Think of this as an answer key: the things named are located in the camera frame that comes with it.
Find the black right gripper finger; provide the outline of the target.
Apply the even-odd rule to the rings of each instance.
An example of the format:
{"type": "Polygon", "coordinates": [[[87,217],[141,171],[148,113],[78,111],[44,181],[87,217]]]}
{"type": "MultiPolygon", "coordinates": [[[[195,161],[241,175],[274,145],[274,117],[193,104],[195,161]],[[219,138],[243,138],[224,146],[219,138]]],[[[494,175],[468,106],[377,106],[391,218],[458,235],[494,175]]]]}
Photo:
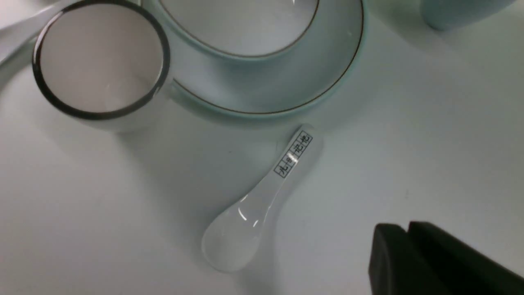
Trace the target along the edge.
{"type": "Polygon", "coordinates": [[[430,222],[374,228],[373,295],[522,295],[524,280],[430,222]]]}

